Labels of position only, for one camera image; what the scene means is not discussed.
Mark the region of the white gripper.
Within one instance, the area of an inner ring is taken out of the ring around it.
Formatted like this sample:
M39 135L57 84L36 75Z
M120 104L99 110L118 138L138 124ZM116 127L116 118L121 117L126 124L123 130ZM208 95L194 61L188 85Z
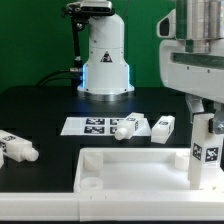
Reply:
M190 113L214 104L209 131L224 134L224 8L175 8L157 23L160 77L164 86L187 93Z

